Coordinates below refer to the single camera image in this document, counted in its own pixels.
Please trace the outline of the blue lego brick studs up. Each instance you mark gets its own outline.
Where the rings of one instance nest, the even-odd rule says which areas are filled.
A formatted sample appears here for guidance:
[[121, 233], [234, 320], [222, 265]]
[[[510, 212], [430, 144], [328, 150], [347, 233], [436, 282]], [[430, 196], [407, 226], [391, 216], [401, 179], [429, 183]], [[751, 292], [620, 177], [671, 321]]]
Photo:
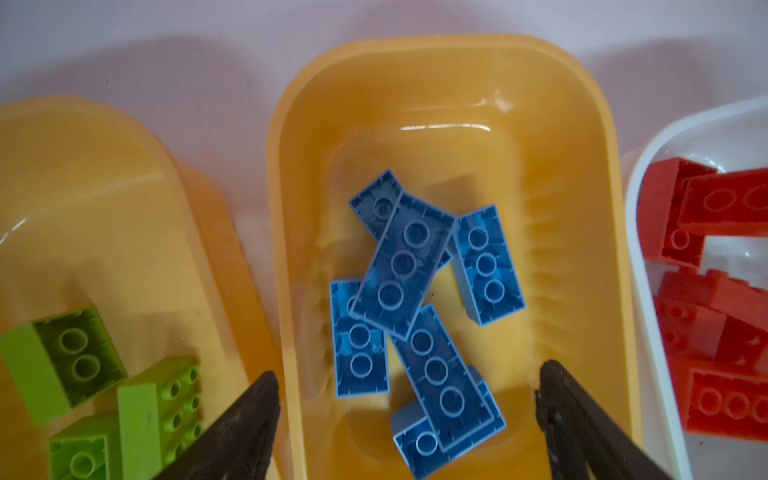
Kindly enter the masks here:
[[487, 326], [526, 308], [496, 205], [458, 217], [450, 250], [459, 292], [472, 321]]

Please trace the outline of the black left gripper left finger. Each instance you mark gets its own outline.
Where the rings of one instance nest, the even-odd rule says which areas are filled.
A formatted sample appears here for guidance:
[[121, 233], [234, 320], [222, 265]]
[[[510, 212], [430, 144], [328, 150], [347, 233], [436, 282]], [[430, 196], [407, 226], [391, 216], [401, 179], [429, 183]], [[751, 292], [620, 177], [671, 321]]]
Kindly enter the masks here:
[[157, 477], [265, 479], [279, 417], [279, 383], [266, 371]]

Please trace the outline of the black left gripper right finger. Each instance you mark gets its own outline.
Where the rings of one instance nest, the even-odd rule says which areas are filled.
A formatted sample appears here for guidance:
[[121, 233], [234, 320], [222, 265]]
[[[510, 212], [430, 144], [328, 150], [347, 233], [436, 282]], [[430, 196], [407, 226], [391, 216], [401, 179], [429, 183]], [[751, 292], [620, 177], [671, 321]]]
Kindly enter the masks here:
[[559, 361], [541, 366], [535, 403], [554, 479], [669, 477]]

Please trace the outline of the blue lego brick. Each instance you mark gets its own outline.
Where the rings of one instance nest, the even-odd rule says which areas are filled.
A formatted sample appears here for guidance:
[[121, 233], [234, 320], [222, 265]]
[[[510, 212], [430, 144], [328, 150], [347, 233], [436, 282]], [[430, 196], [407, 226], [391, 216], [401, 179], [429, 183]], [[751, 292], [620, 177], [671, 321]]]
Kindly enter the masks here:
[[433, 305], [419, 311], [407, 339], [392, 341], [441, 449], [492, 422], [488, 402]]
[[391, 416], [393, 441], [414, 479], [428, 478], [506, 428], [507, 422], [488, 383], [474, 366], [470, 365], [469, 371], [480, 393], [489, 404], [494, 419], [454, 447], [448, 450], [441, 449], [437, 434], [433, 432], [418, 400], [413, 400]]
[[456, 223], [453, 214], [402, 193], [352, 299], [350, 315], [407, 339]]
[[388, 393], [386, 335], [350, 314], [360, 286], [358, 280], [333, 280], [329, 284], [335, 390], [337, 398]]

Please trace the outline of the yellow plastic container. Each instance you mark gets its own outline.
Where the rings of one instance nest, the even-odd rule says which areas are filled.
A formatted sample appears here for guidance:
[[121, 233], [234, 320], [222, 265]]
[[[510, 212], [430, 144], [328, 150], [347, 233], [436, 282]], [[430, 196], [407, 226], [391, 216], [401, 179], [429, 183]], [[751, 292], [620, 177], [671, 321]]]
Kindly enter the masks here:
[[273, 257], [293, 475], [406, 479], [391, 414], [414, 393], [397, 357], [386, 395], [335, 394], [329, 284], [375, 249], [349, 200], [391, 170], [453, 214], [496, 205], [525, 309], [486, 327], [451, 269], [428, 298], [488, 381], [507, 428], [441, 479], [546, 479], [534, 391], [564, 364], [642, 437], [618, 145], [608, 103], [564, 50], [520, 35], [354, 42], [289, 84], [267, 141]]
[[[5, 479], [50, 479], [49, 439], [84, 417], [118, 414], [118, 388], [166, 358], [191, 356], [199, 368], [203, 433], [266, 371], [284, 398], [277, 347], [213, 184], [112, 108], [70, 98], [5, 104], [1, 335], [89, 306], [127, 379], [37, 427], [1, 358]], [[285, 471], [286, 432], [278, 420], [266, 478]]]

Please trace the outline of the red lego brick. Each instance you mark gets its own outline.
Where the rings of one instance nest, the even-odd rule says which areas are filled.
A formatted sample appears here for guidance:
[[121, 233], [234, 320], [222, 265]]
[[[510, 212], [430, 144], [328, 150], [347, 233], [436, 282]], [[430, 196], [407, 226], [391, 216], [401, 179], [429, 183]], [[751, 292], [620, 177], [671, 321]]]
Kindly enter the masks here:
[[695, 303], [653, 299], [665, 351], [746, 372], [767, 373], [767, 331]]
[[767, 290], [730, 277], [722, 270], [666, 272], [657, 295], [704, 306], [753, 327], [767, 329]]
[[767, 169], [692, 177], [677, 220], [689, 233], [767, 236]]
[[705, 237], [682, 230], [678, 218], [685, 182], [717, 170], [681, 157], [652, 162], [642, 180], [637, 230], [643, 258], [691, 269], [701, 265]]
[[667, 363], [684, 431], [767, 440], [765, 375], [675, 356]]

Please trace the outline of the white plastic container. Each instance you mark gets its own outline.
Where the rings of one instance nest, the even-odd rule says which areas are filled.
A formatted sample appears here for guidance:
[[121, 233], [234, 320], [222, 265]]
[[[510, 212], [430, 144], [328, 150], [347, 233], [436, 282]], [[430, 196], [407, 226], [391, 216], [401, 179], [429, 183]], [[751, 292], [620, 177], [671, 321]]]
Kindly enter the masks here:
[[754, 97], [679, 119], [640, 149], [621, 157], [632, 275], [641, 394], [643, 449], [674, 479], [764, 479], [764, 442], [683, 431], [667, 369], [652, 295], [664, 267], [647, 266], [638, 237], [637, 203], [643, 177], [656, 161], [680, 156], [719, 172], [767, 164], [767, 99]]

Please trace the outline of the yellow middle plastic container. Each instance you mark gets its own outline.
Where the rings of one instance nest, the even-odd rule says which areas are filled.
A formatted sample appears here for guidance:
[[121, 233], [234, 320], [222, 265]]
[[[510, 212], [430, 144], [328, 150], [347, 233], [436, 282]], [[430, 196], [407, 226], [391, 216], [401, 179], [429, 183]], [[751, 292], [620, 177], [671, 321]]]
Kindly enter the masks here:
[[441, 479], [546, 479], [534, 391], [564, 364], [642, 437], [618, 145], [608, 103], [564, 50], [520, 35], [354, 42], [289, 84], [267, 141], [273, 257], [293, 475], [406, 479], [391, 414], [414, 393], [397, 357], [386, 395], [335, 394], [329, 284], [375, 249], [349, 200], [391, 170], [453, 214], [496, 205], [525, 309], [486, 327], [451, 269], [428, 298], [488, 381], [507, 428]]

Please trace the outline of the blue lego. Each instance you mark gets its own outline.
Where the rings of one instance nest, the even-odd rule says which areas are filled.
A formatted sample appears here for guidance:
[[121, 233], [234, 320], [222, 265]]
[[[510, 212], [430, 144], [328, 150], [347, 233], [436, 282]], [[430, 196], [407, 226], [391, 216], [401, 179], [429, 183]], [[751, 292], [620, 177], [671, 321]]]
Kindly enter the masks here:
[[383, 172], [349, 206], [377, 242], [377, 266], [396, 277], [438, 272], [453, 260], [455, 217], [407, 192], [392, 171]]

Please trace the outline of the small green lego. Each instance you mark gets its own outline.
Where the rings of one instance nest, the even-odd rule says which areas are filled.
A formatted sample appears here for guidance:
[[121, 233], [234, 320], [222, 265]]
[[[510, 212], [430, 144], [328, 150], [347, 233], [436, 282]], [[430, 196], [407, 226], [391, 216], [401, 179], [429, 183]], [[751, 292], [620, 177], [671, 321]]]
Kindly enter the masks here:
[[127, 379], [94, 306], [32, 320], [2, 334], [1, 358], [37, 427]]

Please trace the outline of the yellow left plastic container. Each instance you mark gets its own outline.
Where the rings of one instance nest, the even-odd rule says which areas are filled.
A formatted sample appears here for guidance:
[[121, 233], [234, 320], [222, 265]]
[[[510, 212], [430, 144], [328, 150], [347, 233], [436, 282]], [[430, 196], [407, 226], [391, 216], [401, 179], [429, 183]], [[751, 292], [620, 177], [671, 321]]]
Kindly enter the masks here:
[[[89, 306], [127, 379], [37, 427], [1, 358], [5, 479], [50, 479], [49, 439], [84, 417], [118, 414], [118, 388], [166, 358], [191, 356], [199, 368], [203, 433], [266, 371], [284, 398], [277, 347], [213, 184], [112, 108], [70, 98], [5, 104], [1, 335]], [[285, 471], [286, 432], [278, 420], [266, 478]]]

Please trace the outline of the green lego brick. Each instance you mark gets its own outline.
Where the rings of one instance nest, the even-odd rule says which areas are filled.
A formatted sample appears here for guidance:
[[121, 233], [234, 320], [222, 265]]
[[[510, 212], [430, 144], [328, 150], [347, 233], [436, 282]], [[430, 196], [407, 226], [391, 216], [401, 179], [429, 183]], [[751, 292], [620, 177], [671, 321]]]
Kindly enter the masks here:
[[50, 479], [122, 479], [117, 413], [84, 417], [57, 434], [47, 446]]
[[118, 388], [125, 479], [154, 478], [202, 435], [199, 378], [193, 357], [171, 357]]

